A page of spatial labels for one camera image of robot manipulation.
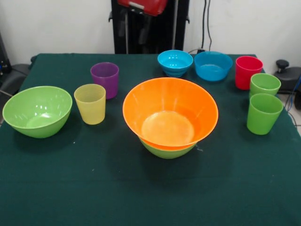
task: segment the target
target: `red cup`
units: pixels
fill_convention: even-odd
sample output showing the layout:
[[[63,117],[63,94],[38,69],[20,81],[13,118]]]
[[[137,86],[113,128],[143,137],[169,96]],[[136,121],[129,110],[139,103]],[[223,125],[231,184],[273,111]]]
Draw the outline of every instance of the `red cup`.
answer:
[[[241,56],[236,60],[235,85],[242,90],[250,89],[251,77],[260,73],[263,63],[253,56]]]

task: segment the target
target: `orange bowl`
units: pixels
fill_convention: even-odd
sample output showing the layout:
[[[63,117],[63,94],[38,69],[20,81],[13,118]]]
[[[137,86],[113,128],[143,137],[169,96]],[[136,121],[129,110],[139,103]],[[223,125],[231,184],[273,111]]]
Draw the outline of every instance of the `orange bowl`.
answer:
[[[212,96],[197,84],[157,78],[134,87],[123,102],[128,127],[146,144],[166,151],[195,145],[218,120]]]

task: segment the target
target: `stacked green cups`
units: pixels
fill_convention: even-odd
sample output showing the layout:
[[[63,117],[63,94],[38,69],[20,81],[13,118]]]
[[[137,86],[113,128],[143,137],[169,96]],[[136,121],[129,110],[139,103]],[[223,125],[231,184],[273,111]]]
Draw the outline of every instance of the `stacked green cups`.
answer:
[[[275,96],[280,86],[280,80],[271,74],[252,76],[247,118],[247,128],[252,133],[266,135],[274,126],[283,110],[282,102]]]

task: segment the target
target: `light blue bowl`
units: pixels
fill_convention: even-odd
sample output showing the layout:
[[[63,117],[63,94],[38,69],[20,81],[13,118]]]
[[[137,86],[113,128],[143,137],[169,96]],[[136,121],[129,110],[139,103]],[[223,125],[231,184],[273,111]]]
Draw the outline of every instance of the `light blue bowl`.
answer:
[[[158,62],[166,75],[179,78],[190,68],[193,58],[184,51],[168,50],[159,54]]]
[[[228,55],[213,51],[197,54],[194,63],[197,75],[207,81],[224,79],[233,65]]]

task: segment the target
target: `green bowl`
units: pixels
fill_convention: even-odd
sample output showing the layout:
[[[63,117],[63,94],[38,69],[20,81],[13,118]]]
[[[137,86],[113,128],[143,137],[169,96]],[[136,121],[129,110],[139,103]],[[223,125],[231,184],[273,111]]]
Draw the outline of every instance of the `green bowl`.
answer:
[[[39,86],[10,98],[3,108],[4,120],[15,130],[34,138],[57,133],[72,107],[70,94],[58,87]]]
[[[162,159],[175,159],[175,158],[178,158],[182,155],[185,155],[187,152],[189,152],[196,145],[196,144],[194,144],[194,145],[192,145],[188,148],[185,148],[185,149],[182,149],[182,150],[179,150],[179,151],[164,151],[164,150],[157,149],[157,148],[154,148],[152,146],[147,145],[141,139],[140,139],[140,141],[147,150],[149,150],[155,156],[160,157]]]

